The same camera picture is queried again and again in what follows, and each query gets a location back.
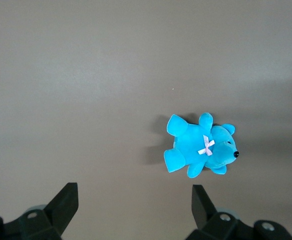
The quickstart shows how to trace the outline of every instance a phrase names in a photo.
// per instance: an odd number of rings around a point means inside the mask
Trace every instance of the black plastic part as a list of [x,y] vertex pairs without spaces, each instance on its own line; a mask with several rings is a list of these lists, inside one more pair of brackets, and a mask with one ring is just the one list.
[[[264,228],[262,226],[264,223],[271,224],[273,226],[273,230]],[[255,222],[254,228],[265,240],[273,239],[292,240],[292,236],[289,234],[289,232],[282,225],[274,221],[259,220]]]
[[78,185],[76,183],[68,183],[51,200],[44,211],[51,221],[51,225],[61,235],[78,210],[78,206]]
[[198,229],[186,240],[292,240],[276,222],[259,220],[249,227],[229,213],[217,212],[201,185],[192,188],[191,209]]
[[217,212],[202,185],[192,186],[191,211],[198,229],[202,229]]
[[68,183],[45,209],[28,211],[6,224],[0,217],[0,240],[61,240],[77,209],[78,185]]

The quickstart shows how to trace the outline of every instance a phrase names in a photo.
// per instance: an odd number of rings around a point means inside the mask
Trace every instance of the bow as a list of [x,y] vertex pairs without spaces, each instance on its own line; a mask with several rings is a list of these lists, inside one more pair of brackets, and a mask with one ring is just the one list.
[[202,150],[199,150],[198,153],[200,155],[206,153],[208,156],[212,155],[212,151],[209,149],[210,146],[213,146],[215,144],[215,141],[212,140],[211,142],[209,142],[209,139],[207,136],[204,135],[204,142],[205,142],[205,148]]

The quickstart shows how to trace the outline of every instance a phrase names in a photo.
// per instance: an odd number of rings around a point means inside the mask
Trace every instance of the gray surface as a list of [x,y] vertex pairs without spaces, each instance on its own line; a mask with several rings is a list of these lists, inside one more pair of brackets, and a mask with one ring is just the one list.
[[[167,173],[172,114],[237,127],[226,175]],[[66,240],[181,240],[191,186],[292,234],[292,1],[0,1],[0,216],[78,182]]]

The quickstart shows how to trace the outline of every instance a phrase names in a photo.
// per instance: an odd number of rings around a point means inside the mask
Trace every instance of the blue teddy bear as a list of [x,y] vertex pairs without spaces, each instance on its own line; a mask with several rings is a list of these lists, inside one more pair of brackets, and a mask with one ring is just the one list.
[[204,167],[216,174],[226,173],[226,165],[239,156],[232,138],[235,127],[212,124],[212,115],[207,112],[200,116],[199,124],[189,124],[177,115],[171,116],[167,132],[175,137],[174,148],[164,153],[170,173],[186,165],[189,165],[187,175],[190,178],[197,177]]

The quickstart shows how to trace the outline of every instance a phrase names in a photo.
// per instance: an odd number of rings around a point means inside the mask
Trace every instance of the screw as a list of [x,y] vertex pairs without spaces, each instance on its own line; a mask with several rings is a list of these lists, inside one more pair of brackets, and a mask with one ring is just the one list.
[[29,219],[33,219],[33,218],[35,218],[37,215],[38,215],[38,214],[37,214],[36,212],[32,212],[32,213],[30,213],[30,214],[28,215],[28,218],[29,218]]
[[266,230],[268,230],[268,231],[274,231],[274,230],[275,230],[274,226],[271,225],[271,224],[268,223],[268,222],[263,222],[261,225],[262,225],[262,227],[263,227],[264,229],[266,229]]
[[230,221],[230,216],[228,216],[227,214],[223,213],[220,215],[220,219],[223,221]]

